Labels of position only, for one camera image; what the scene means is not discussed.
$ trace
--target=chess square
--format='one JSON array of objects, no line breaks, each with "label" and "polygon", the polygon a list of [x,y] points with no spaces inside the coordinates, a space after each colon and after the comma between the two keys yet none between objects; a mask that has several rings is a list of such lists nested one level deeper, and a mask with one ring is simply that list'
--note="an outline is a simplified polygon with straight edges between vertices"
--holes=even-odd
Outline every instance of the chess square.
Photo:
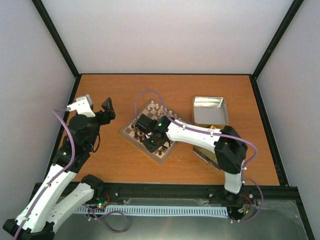
[{"label": "chess square", "polygon": [[128,133],[128,134],[129,134],[129,136],[132,137],[132,138],[135,136],[135,132],[134,132],[134,131],[131,131],[131,132]]},{"label": "chess square", "polygon": [[143,113],[144,115],[147,115],[149,112],[150,112],[150,111],[148,111],[147,109],[145,109],[145,110],[142,111],[142,113]]},{"label": "chess square", "polygon": [[126,130],[124,130],[124,132],[125,132],[126,134],[129,134],[129,133],[131,133],[131,132],[133,132],[133,131],[131,130],[131,128],[127,128]]}]

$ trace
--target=cable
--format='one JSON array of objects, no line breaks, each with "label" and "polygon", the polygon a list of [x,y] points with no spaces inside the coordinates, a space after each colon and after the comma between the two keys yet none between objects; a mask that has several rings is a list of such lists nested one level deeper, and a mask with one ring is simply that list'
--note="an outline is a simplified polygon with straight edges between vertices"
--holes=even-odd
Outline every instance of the cable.
[{"label": "cable", "polygon": [[244,199],[246,199],[246,201],[248,202],[248,204],[249,204],[248,211],[249,211],[249,209],[251,208],[251,205],[252,205],[250,198],[248,198],[246,195],[241,195],[241,197],[243,197]]},{"label": "cable", "polygon": [[101,142],[101,137],[100,137],[100,132],[99,132],[99,133],[98,133],[98,145],[96,146],[95,149],[93,149],[93,147],[92,147],[92,152],[93,152],[93,153],[96,153],[96,152],[98,151],[98,149],[99,149],[99,147],[100,147],[100,142]]},{"label": "cable", "polygon": [[[165,105],[165,101],[164,99],[162,98],[162,96],[160,95],[160,93],[158,93],[156,90],[153,90],[153,89],[146,89],[146,90],[143,90],[142,92],[140,92],[138,94],[138,96],[136,97],[135,99],[135,103],[134,103],[134,113],[135,113],[135,119],[138,121],[138,113],[137,113],[137,105],[138,105],[138,100],[140,98],[140,96],[142,94],[144,94],[145,92],[153,92],[155,93],[159,98],[160,98],[160,101],[161,101],[161,104],[163,105],[163,108],[164,108],[164,115],[172,122],[174,123],[175,125],[177,125],[178,127],[180,128],[183,128],[183,125],[174,121],[168,114],[167,114],[167,111],[166,111],[166,105]],[[200,134],[206,134],[206,135],[211,135],[211,132],[209,130],[205,131],[205,130],[199,130],[199,129],[195,129],[195,128],[192,128],[192,127],[188,127],[186,126],[184,129],[187,129],[187,130],[190,130],[190,131],[193,131],[193,132],[196,132],[196,133],[200,133]],[[213,133],[213,136],[218,136],[218,137],[223,137],[223,138],[228,138],[228,139],[234,139],[234,140],[237,140],[237,141],[240,141],[240,142],[243,142],[245,144],[248,144],[250,145],[251,147],[253,147],[254,149],[254,153],[253,155],[247,160],[245,161],[245,163],[243,164],[242,166],[242,170],[241,170],[241,180],[243,181],[243,177],[244,177],[244,174],[243,174],[243,171],[245,169],[245,167],[247,166],[248,163],[250,163],[258,154],[258,149],[257,147],[250,141],[248,140],[244,140],[240,137],[237,137],[237,136],[231,136],[231,135],[227,135],[227,134],[222,134],[222,133]]]},{"label": "cable", "polygon": [[[67,112],[67,111],[68,111],[67,109],[61,109],[61,110],[54,109],[54,110],[52,110],[52,112],[54,113],[56,118],[60,121],[60,123],[62,124],[64,130],[66,131],[66,134],[69,137],[70,144],[71,144],[71,159],[70,159],[69,163],[63,169],[61,169],[55,176],[53,176],[51,178],[51,180],[48,181],[47,185],[40,191],[38,196],[33,201],[32,205],[30,206],[28,212],[26,213],[26,215],[25,215],[26,219],[31,215],[32,210],[35,208],[36,204],[38,203],[38,201],[41,198],[41,196],[45,193],[45,191],[47,190],[48,186],[50,186],[52,184],[52,182],[57,179],[57,177],[59,177],[64,171],[66,171],[73,164],[73,162],[75,160],[76,148],[75,148],[74,139],[72,138],[71,132],[69,131],[69,128],[68,128],[67,124],[62,119],[62,117],[58,115],[58,112]],[[16,240],[18,238],[18,235],[21,232],[21,229],[23,228],[23,226],[25,225],[25,223],[27,221],[26,219],[21,222],[19,228],[15,232],[13,240]]]},{"label": "cable", "polygon": [[[111,233],[115,233],[115,234],[123,233],[123,232],[125,232],[126,230],[128,230],[128,228],[129,228],[128,218],[127,218],[127,216],[126,216],[123,212],[121,212],[121,211],[111,211],[111,212],[108,212],[108,213],[106,213],[106,214],[98,217],[98,216],[95,214],[94,209],[92,209],[91,207],[89,207],[89,206],[86,205],[86,204],[83,204],[82,206],[86,207],[86,208],[89,210],[89,212],[92,213],[92,215],[94,216],[94,219],[96,219],[105,229],[107,229],[107,230],[110,231]],[[104,218],[106,218],[106,217],[108,217],[108,216],[110,216],[110,215],[112,215],[112,214],[120,214],[120,215],[123,216],[123,218],[124,218],[124,220],[125,220],[125,226],[124,226],[123,229],[121,229],[121,230],[115,230],[115,229],[111,228],[110,226],[108,226],[107,224],[104,224],[104,223],[101,221],[101,219],[104,219]]]},{"label": "cable", "polygon": [[246,179],[244,179],[245,181],[251,181],[251,182],[253,182],[253,184],[256,186],[256,188],[259,190],[259,193],[260,193],[260,196],[261,196],[261,205],[260,205],[260,207],[259,207],[259,209],[258,209],[258,211],[256,211],[256,213],[252,216],[252,217],[250,217],[250,218],[248,218],[248,219],[246,219],[246,220],[240,220],[240,221],[238,221],[238,223],[246,223],[246,222],[249,222],[249,221],[251,221],[252,219],[254,219],[256,216],[258,216],[258,214],[261,212],[261,210],[262,210],[262,208],[263,208],[263,205],[264,205],[264,195],[263,195],[263,193],[262,193],[262,191],[261,191],[261,188],[259,187],[259,185],[253,180],[253,179],[251,179],[251,178],[246,178]]}]

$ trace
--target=wooden table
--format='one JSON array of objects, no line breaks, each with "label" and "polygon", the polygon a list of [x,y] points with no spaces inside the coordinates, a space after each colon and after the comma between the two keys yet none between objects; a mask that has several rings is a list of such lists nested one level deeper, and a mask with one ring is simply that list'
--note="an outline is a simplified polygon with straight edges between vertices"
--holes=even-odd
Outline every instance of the wooden table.
[{"label": "wooden table", "polygon": [[[229,125],[259,150],[257,158],[248,165],[245,177],[260,185],[279,185],[251,83],[245,75],[82,75],[76,96],[89,94],[94,111],[111,97],[116,117],[109,125],[101,127],[100,148],[91,154],[75,181],[92,174],[105,182],[118,183],[224,184],[224,172],[196,156],[190,144],[179,142],[160,165],[119,134],[134,117],[136,96],[145,89],[160,92],[166,105],[186,120],[192,119],[194,96],[225,98]],[[143,94],[138,108],[150,99],[157,99],[157,96]],[[253,149],[249,147],[247,158],[252,154]]]}]

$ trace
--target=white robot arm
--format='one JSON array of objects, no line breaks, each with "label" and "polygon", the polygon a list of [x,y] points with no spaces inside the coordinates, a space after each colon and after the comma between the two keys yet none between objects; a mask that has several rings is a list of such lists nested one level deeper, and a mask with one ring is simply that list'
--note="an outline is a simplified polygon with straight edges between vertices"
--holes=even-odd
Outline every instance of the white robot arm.
[{"label": "white robot arm", "polygon": [[72,193],[57,203],[64,189],[90,157],[90,152],[95,152],[93,148],[100,136],[100,126],[115,119],[110,98],[102,104],[102,108],[104,111],[93,112],[89,95],[79,97],[67,106],[68,111],[76,110],[78,113],[70,119],[68,126],[74,141],[74,159],[70,139],[65,136],[37,193],[16,219],[8,219],[3,225],[3,229],[15,239],[52,240],[62,223],[79,206],[102,196],[103,181],[87,175]]},{"label": "white robot arm", "polygon": [[170,121],[166,116],[156,121],[142,114],[135,127],[145,134],[143,144],[150,152],[154,152],[166,142],[178,141],[215,153],[219,167],[224,170],[224,188],[238,194],[243,184],[242,165],[248,146],[243,142],[219,136],[224,134],[240,137],[237,132],[230,126],[224,129],[209,129],[182,123],[177,119],[174,121]]}]

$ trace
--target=metal tray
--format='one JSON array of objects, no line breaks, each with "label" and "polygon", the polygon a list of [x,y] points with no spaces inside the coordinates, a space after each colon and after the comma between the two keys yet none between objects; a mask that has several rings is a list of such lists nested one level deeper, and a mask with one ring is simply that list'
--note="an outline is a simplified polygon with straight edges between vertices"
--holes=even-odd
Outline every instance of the metal tray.
[{"label": "metal tray", "polygon": [[228,124],[226,100],[223,97],[195,96],[193,98],[193,120],[196,124]]}]

